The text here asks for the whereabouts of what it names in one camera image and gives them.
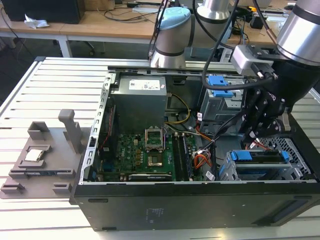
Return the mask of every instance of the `floor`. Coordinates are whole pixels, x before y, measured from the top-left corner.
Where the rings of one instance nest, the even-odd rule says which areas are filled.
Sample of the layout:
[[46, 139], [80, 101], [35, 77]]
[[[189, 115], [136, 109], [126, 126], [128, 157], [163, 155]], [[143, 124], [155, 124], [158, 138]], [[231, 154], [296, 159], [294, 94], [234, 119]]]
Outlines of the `floor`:
[[[60, 48], [52, 40], [21, 39], [33, 56], [60, 57]], [[0, 51], [0, 105], [10, 94], [12, 89], [22, 78], [34, 57], [15, 39], [16, 48], [5, 47]], [[147, 44], [105, 43], [105, 52], [102, 42], [91, 42], [95, 48], [95, 56], [90, 56], [90, 48], [81, 41], [72, 41], [70, 44], [75, 58], [110, 58], [110, 59], [146, 59]], [[210, 52], [207, 49], [197, 49], [197, 57], [190, 58], [190, 49], [185, 51], [186, 60], [206, 61]]]

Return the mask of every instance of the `computer case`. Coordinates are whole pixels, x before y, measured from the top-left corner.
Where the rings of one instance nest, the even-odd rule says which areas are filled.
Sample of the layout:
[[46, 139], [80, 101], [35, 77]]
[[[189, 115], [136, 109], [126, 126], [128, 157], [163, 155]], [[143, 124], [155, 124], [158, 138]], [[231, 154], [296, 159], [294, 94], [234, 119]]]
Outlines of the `computer case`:
[[85, 14], [84, 0], [2, 0], [11, 21], [24, 21], [25, 15], [37, 20], [78, 24]]

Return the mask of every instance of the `blue drive bracket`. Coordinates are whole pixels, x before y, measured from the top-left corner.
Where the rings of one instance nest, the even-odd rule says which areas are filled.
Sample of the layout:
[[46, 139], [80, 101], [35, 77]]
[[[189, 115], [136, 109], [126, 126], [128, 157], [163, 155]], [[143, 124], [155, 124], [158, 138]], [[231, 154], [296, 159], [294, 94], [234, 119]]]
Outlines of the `blue drive bracket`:
[[288, 163], [290, 160], [289, 153], [287, 151], [282, 151], [281, 154], [282, 154], [282, 157], [284, 158], [285, 162]]
[[232, 151], [230, 152], [232, 161], [251, 161], [252, 156], [249, 151]]
[[[223, 76], [209, 76], [208, 84], [211, 86], [219, 85], [219, 86], [227, 86], [228, 83], [225, 81]], [[223, 91], [223, 90], [212, 90], [212, 94], [214, 97], [218, 98], [232, 98], [234, 93], [232, 91]]]

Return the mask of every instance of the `power supply label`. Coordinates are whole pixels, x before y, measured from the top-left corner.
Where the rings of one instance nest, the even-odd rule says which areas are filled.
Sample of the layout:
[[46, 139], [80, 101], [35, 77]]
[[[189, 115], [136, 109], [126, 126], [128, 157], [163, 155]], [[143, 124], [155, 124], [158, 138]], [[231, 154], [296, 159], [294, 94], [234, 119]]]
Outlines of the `power supply label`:
[[159, 80], [132, 79], [129, 90], [160, 90]]

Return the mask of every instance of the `cpu socket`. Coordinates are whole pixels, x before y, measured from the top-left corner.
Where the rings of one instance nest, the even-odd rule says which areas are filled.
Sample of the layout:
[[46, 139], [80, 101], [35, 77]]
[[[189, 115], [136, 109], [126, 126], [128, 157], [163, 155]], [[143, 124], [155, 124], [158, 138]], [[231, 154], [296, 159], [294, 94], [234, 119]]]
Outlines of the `cpu socket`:
[[149, 152], [147, 165], [148, 167], [162, 167], [164, 156], [161, 152]]
[[147, 151], [164, 150], [164, 135], [162, 129], [158, 127], [150, 127], [145, 130], [145, 148]]

